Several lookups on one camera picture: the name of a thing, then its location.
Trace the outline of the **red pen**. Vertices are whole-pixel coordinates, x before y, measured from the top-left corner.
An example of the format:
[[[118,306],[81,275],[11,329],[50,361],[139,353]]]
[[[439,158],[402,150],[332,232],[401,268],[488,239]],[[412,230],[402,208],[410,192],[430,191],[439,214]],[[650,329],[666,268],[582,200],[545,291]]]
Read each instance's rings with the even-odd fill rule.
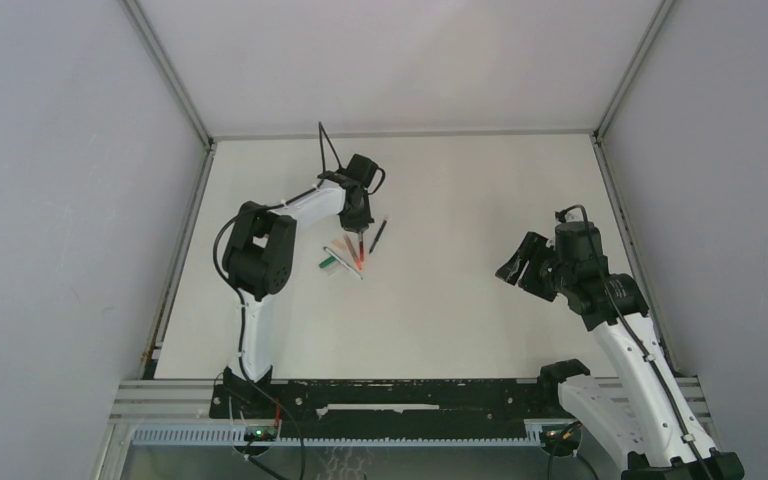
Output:
[[[364,268],[364,262],[365,262],[365,242],[364,242],[364,234],[363,232],[358,232],[358,268],[359,270],[363,270]]]

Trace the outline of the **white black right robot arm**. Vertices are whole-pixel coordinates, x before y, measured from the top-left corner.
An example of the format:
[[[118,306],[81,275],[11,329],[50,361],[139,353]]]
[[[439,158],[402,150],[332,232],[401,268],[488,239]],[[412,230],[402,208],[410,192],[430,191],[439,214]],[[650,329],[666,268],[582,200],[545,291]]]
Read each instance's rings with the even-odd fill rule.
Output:
[[[590,221],[556,225],[553,239],[530,231],[497,277],[553,301],[562,296],[608,357],[628,399],[602,393],[570,359],[541,368],[538,402],[570,413],[611,456],[623,479],[741,479],[738,455],[721,450],[690,408],[659,345],[635,279],[612,274]]]

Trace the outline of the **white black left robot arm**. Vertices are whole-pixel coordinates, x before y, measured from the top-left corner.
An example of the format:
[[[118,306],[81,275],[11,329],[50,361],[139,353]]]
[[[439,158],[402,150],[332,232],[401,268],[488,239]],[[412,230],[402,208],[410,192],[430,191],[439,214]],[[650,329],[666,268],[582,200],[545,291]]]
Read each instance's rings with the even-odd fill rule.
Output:
[[[273,394],[269,328],[273,303],[288,284],[297,234],[330,217],[355,240],[347,239],[350,259],[331,248],[327,255],[358,275],[374,248],[365,232],[374,223],[370,197],[386,180],[386,171],[372,159],[355,154],[335,170],[324,168],[307,190],[268,205],[243,203],[217,233],[212,247],[216,272],[240,302],[241,324],[235,357],[228,373],[243,380],[234,404],[250,417],[265,414]]]

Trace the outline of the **black pen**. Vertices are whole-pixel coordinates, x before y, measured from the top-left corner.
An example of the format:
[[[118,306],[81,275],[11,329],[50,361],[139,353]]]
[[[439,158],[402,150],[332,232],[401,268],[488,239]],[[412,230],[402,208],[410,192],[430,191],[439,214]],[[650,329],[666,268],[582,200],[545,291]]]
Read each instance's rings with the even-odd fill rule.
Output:
[[[382,237],[382,235],[383,235],[383,233],[385,231],[385,228],[387,227],[388,222],[389,222],[389,216],[385,215],[385,217],[383,218],[381,224],[378,227],[378,230],[376,231],[376,233],[375,233],[375,235],[373,237],[373,241],[372,241],[371,246],[369,248],[369,253],[370,254],[372,254],[375,251],[375,249],[376,249],[378,243],[380,242],[380,239],[381,239],[381,237]]]

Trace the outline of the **clear pen cap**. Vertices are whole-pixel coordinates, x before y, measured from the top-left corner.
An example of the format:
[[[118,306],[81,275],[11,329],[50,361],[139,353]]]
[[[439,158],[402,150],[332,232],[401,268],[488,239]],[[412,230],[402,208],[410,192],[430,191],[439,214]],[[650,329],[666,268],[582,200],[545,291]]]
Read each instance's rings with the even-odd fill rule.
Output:
[[[341,254],[349,255],[349,249],[342,239],[333,239],[332,245]]]

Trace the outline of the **orange pen with cap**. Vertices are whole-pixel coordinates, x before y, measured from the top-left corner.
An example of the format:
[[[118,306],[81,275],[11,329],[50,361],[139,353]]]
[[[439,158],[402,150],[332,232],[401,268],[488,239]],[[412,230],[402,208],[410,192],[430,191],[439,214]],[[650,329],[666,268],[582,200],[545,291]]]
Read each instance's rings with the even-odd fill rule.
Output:
[[[352,261],[353,261],[356,269],[358,271],[361,271],[363,269],[362,261],[360,259],[360,256],[358,254],[357,249],[355,248],[352,240],[350,239],[350,237],[347,234],[345,234],[343,236],[343,242],[346,245],[346,249],[347,249],[347,251],[349,252],[349,254],[351,256]]]

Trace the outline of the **white green-tipped pen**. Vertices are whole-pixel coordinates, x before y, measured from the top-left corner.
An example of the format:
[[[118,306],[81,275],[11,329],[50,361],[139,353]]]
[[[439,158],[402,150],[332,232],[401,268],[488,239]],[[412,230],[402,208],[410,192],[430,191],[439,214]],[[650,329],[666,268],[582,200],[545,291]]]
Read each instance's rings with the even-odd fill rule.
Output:
[[[357,277],[360,280],[363,280],[364,277],[360,273],[359,270],[357,270],[355,267],[351,266],[346,260],[344,260],[340,255],[338,255],[335,251],[333,251],[331,248],[324,246],[323,250],[339,265],[341,265],[344,269],[351,272],[355,277]]]

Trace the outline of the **green pen cap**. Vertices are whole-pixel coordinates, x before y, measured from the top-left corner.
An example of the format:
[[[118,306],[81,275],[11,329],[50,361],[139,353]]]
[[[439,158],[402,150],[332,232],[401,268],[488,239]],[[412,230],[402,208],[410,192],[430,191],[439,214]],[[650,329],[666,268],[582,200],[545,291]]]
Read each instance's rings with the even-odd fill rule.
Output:
[[[329,258],[327,258],[327,259],[325,259],[325,260],[323,260],[322,262],[319,263],[319,268],[320,269],[327,269],[327,268],[329,268],[335,262],[336,262],[336,260],[333,257],[329,257]]]

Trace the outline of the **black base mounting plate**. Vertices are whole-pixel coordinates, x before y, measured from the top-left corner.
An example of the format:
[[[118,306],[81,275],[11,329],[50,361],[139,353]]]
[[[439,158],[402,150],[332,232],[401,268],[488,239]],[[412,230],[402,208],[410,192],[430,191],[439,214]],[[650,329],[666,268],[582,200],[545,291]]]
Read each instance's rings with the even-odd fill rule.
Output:
[[[283,436],[433,439],[511,436],[527,424],[566,423],[537,381],[516,379],[273,380],[254,389],[243,380],[215,382],[209,416],[263,420]]]

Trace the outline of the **aluminium frame rail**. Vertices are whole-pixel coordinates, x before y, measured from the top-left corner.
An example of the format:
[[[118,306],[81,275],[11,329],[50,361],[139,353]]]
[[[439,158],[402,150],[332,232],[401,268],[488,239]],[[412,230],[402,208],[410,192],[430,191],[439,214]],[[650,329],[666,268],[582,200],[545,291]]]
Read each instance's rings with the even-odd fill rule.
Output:
[[[590,140],[613,209],[613,215],[619,229],[626,257],[628,258],[632,274],[650,307],[651,318],[655,325],[660,346],[664,350],[667,364],[673,373],[681,373],[680,370],[676,370],[673,362],[674,358],[672,356],[669,334],[663,329],[663,311],[646,271],[640,244],[633,228],[629,206],[621,191],[618,177],[610,165],[604,141],[597,135],[597,131],[590,133]]]

